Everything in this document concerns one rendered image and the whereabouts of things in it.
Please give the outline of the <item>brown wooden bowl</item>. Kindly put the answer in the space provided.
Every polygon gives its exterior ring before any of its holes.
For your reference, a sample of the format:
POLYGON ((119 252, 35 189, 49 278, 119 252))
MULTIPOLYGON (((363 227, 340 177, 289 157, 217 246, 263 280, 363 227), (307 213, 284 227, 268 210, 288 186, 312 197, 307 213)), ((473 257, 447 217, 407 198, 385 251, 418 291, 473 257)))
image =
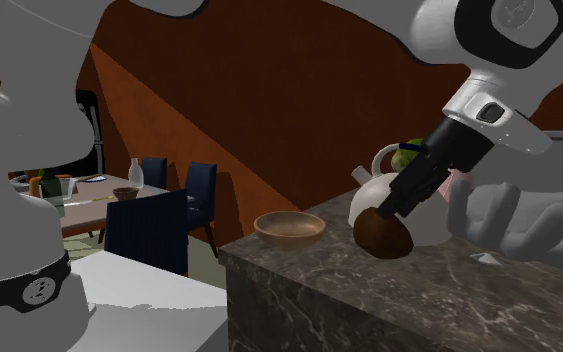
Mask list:
POLYGON ((275 211, 259 216, 254 221, 254 229, 264 242, 283 250, 294 250, 318 242, 326 223, 306 212, 275 211))

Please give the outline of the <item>grey robot stand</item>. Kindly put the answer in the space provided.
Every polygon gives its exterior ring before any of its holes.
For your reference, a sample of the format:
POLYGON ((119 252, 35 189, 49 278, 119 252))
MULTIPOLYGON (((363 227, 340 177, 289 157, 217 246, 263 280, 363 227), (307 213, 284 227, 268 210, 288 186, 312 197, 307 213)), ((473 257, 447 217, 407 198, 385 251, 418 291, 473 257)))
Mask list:
POLYGON ((69 352, 229 352, 225 290, 106 251, 72 271, 95 309, 69 352))

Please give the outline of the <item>dining table with tableware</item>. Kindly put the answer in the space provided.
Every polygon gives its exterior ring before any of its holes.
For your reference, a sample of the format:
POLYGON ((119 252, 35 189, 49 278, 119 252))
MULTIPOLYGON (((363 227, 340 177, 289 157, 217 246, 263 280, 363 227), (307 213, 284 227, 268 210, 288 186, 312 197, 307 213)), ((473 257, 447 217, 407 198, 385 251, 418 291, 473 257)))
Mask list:
POLYGON ((108 174, 104 177, 101 182, 77 184, 78 192, 69 202, 78 202, 78 205, 66 206, 65 216, 60 219, 64 238, 105 227, 107 204, 116 201, 113 190, 126 187, 129 182, 108 174))

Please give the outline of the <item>white teapot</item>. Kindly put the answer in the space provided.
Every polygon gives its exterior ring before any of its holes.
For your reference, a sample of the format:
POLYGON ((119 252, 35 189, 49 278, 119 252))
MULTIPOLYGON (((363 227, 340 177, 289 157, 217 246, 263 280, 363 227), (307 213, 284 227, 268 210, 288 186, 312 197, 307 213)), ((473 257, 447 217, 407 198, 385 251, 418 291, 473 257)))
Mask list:
MULTIPOLYGON (((409 149, 408 144, 420 145, 421 138, 405 143, 390 144, 381 149, 373 158, 371 171, 362 166, 353 170, 351 175, 361 185, 354 195, 349 211, 348 223, 353 227, 357 216, 368 207, 378 207, 390 193, 390 183, 399 174, 392 170, 390 159, 398 149, 409 149)), ((407 216, 396 217, 409 230, 415 246, 436 246, 451 238, 446 228, 448 203, 440 191, 417 207, 407 216)))

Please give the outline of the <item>green round fruit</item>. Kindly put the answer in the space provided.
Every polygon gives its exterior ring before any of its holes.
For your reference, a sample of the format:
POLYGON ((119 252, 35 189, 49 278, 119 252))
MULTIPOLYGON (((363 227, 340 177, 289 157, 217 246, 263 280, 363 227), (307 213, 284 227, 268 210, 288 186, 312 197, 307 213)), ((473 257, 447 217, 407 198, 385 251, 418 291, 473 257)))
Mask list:
POLYGON ((395 172, 402 172, 404 168, 418 155, 415 150, 398 149, 390 159, 390 165, 395 172))

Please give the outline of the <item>dark brown egg-shaped object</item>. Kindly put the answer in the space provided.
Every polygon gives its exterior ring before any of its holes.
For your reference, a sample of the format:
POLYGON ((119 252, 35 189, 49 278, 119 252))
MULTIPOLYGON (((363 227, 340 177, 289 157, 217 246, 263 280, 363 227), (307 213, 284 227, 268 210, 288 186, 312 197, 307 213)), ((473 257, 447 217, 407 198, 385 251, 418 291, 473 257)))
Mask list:
POLYGON ((355 219, 353 237, 356 244, 378 259, 398 259, 408 256, 414 242, 404 224, 395 215, 381 217, 369 207, 355 219))

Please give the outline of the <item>dark blue chair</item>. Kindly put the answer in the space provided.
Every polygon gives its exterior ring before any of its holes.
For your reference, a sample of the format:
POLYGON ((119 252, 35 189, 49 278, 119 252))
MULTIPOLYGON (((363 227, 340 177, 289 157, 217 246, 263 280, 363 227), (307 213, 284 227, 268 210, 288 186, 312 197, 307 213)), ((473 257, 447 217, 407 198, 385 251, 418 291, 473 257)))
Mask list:
POLYGON ((141 162, 144 184, 159 189, 167 186, 167 159, 144 157, 141 162))
POLYGON ((184 189, 107 205, 104 250, 184 275, 188 272, 184 189))
POLYGON ((187 230, 203 228, 214 256, 218 257, 211 229, 211 223, 215 219, 216 179, 216 164, 191 162, 188 166, 185 190, 188 197, 193 197, 193 200, 188 202, 187 230))

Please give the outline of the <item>grey hand sculpture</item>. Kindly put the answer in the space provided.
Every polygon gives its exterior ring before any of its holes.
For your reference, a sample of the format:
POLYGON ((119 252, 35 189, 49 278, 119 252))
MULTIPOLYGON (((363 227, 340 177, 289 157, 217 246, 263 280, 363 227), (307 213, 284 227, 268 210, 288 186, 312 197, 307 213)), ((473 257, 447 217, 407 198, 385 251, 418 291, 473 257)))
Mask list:
POLYGON ((526 192, 509 183, 450 188, 448 231, 521 262, 563 267, 563 192, 526 192))

